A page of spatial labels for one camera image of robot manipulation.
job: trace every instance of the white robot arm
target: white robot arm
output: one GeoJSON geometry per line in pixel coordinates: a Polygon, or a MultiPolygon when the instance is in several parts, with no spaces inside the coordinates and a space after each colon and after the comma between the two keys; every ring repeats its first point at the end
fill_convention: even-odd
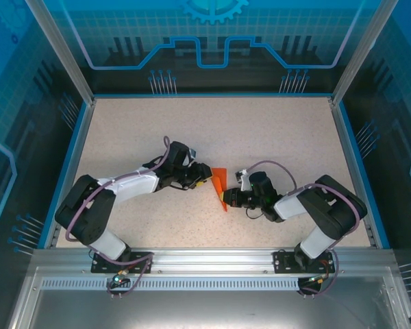
{"type": "Polygon", "coordinates": [[[129,247],[108,228],[112,207],[137,195],[153,193],[165,187],[181,190],[195,188],[212,177],[208,165],[195,162],[196,151],[185,144],[172,142],[167,156],[159,156],[137,171],[117,178],[80,177],[55,214],[55,220],[84,245],[110,260],[128,261],[129,247]],[[81,213],[92,193],[101,189],[81,213]]]}
{"type": "Polygon", "coordinates": [[[305,271],[325,250],[336,244],[359,225],[367,209],[356,195],[332,177],[324,175],[315,183],[279,195],[265,172],[252,174],[247,170],[236,173],[242,184],[222,195],[232,207],[260,208],[262,214],[275,223],[308,213],[316,223],[315,229],[295,248],[295,261],[305,271]]]}

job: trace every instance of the enclosure wall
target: enclosure wall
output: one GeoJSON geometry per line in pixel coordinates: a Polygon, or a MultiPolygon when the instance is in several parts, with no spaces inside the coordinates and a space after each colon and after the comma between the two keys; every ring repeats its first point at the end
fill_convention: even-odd
{"type": "Polygon", "coordinates": [[[411,263],[411,0],[397,4],[344,106],[388,240],[411,263]]]}
{"type": "Polygon", "coordinates": [[[379,0],[47,0],[94,93],[330,93],[379,0]]]}
{"type": "Polygon", "coordinates": [[[0,1],[0,328],[39,239],[81,106],[24,1],[0,1]]]}

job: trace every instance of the metal bracket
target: metal bracket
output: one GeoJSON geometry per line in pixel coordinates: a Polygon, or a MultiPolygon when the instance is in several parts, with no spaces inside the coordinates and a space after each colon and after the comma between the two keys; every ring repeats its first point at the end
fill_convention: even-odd
{"type": "Polygon", "coordinates": [[[311,265],[308,266],[306,271],[303,271],[300,265],[295,260],[294,252],[287,252],[282,249],[278,252],[273,252],[274,273],[276,274],[324,274],[326,268],[320,262],[322,260],[327,261],[329,264],[329,273],[335,273],[334,259],[332,253],[322,253],[311,265]]]}
{"type": "MultiPolygon", "coordinates": [[[[134,260],[134,259],[148,256],[149,254],[150,252],[132,252],[131,254],[129,254],[129,259],[134,260]]],[[[129,268],[128,272],[131,274],[140,274],[143,270],[143,267],[145,267],[145,265],[146,265],[146,260],[140,263],[137,263],[133,267],[129,268]]],[[[149,264],[145,273],[151,273],[151,267],[152,267],[152,263],[149,264]]],[[[91,273],[113,273],[114,274],[120,271],[121,269],[125,269],[125,268],[127,268],[127,266],[114,265],[112,263],[109,263],[102,257],[100,257],[100,255],[95,254],[93,256],[93,261],[91,264],[91,273]]]]}

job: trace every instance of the orange object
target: orange object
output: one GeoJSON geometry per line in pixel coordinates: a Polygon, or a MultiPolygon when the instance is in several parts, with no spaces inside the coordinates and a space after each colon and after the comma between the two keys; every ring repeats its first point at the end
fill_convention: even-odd
{"type": "Polygon", "coordinates": [[[222,201],[221,195],[227,190],[227,169],[226,168],[212,168],[212,183],[216,193],[218,193],[219,200],[222,203],[224,211],[227,211],[227,204],[222,201]]]}

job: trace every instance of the speckled tabletop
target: speckled tabletop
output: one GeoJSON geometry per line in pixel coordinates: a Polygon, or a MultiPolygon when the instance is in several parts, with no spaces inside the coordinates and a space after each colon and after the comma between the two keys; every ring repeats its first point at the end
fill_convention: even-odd
{"type": "MultiPolygon", "coordinates": [[[[136,170],[164,153],[162,138],[187,144],[197,161],[234,173],[270,159],[282,163],[299,186],[329,174],[353,190],[326,98],[100,99],[77,177],[107,178],[136,170]]],[[[278,193],[292,189],[279,167],[262,165],[278,193]]],[[[224,212],[213,185],[192,191],[166,188],[117,206],[109,228],[132,247],[294,247],[314,222],[301,215],[283,223],[224,212]]],[[[58,247],[76,247],[61,231],[58,247]]],[[[362,224],[341,241],[369,246],[362,224]]]]}

